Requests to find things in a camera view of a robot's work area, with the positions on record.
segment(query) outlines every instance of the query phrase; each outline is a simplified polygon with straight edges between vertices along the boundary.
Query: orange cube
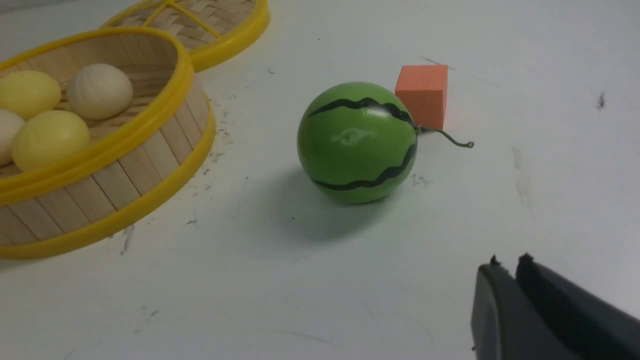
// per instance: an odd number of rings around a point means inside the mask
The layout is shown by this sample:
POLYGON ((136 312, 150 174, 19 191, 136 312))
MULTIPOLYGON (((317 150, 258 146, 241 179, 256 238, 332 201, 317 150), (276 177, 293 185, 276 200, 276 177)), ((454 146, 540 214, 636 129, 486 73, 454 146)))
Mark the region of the orange cube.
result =
POLYGON ((396 96, 416 125, 442 130, 447 109, 446 65, 408 65, 400 70, 396 96))

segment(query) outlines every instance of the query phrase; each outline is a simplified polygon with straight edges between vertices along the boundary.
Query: yellow rim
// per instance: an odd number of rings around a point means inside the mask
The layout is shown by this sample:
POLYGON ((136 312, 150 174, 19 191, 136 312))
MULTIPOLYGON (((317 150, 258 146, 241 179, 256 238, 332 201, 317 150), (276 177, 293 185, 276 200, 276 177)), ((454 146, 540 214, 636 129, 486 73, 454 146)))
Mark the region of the yellow rim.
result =
POLYGON ((207 158, 215 136, 216 122, 209 105, 209 120, 200 143, 193 149, 189 158, 155 189, 113 215, 73 233, 25 245, 0 246, 0 258, 38 259, 64 254, 91 245, 135 224, 166 202, 191 179, 207 158))
MULTIPOLYGON (((150 6, 148 2, 138 3, 110 18, 102 27, 111 26, 122 17, 128 16, 141 8, 150 6)), ((199 22, 199 19, 191 13, 184 12, 184 14, 199 22)), ((193 69, 195 72, 200 72, 223 63, 241 53, 262 36, 269 26, 270 20, 271 16, 268 1, 256 0, 251 15, 249 15, 240 26, 230 33, 217 38, 215 42, 191 51, 190 55, 191 61, 193 62, 193 69)))
POLYGON ((83 152, 59 163, 33 172, 0 180, 0 206, 15 204, 79 181, 106 167, 143 143, 155 133, 181 106, 193 83, 189 54, 170 34, 151 28, 108 28, 81 33, 37 47, 0 63, 0 70, 47 51, 89 38, 113 34, 146 34, 170 41, 178 60, 171 79, 163 91, 141 113, 113 134, 101 139, 83 152))

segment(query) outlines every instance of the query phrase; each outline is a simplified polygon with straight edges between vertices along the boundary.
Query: bamboo basket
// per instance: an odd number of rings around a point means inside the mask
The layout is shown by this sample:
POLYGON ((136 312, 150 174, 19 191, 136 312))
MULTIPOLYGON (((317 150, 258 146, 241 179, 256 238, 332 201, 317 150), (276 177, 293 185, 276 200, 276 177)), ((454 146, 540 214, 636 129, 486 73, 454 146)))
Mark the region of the bamboo basket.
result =
POLYGON ((175 36, 196 72, 239 54, 269 25, 267 0, 142 0, 103 27, 147 26, 175 36))
POLYGON ((0 168, 0 258, 43 258, 110 236, 177 192, 206 159, 215 123, 176 38, 156 29, 109 28, 43 45, 0 63, 0 76, 46 72, 65 88, 73 74, 108 63, 132 81, 128 110, 86 121, 89 146, 50 167, 0 168))

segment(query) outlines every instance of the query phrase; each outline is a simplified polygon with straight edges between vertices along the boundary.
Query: toy watermelon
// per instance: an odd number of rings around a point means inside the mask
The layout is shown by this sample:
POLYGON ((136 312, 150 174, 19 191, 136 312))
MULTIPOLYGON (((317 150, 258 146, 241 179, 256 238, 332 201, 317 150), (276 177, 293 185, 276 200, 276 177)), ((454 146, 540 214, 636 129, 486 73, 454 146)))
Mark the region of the toy watermelon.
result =
POLYGON ((321 191, 347 203, 370 202, 409 176, 417 136, 425 130, 430 129, 417 127, 400 99, 382 86, 343 83, 318 95, 305 111, 298 156, 321 191))

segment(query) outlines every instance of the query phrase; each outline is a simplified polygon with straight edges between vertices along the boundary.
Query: white table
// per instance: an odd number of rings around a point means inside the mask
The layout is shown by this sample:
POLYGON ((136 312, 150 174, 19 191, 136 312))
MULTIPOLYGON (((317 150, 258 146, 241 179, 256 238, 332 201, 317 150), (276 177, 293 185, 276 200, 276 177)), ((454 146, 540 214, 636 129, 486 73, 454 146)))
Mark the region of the white table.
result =
MULTIPOLYGON (((1 55, 130 2, 3 15, 1 55)), ((514 270, 530 252, 640 316, 640 3, 392 3, 272 0, 266 34, 198 75, 214 156, 126 253, 120 233, 0 263, 2 358, 473 359, 476 269, 493 254, 514 270), (388 201, 332 204, 300 170, 307 104, 343 81, 393 88, 421 57, 456 69, 445 128, 476 147, 426 135, 388 201)))

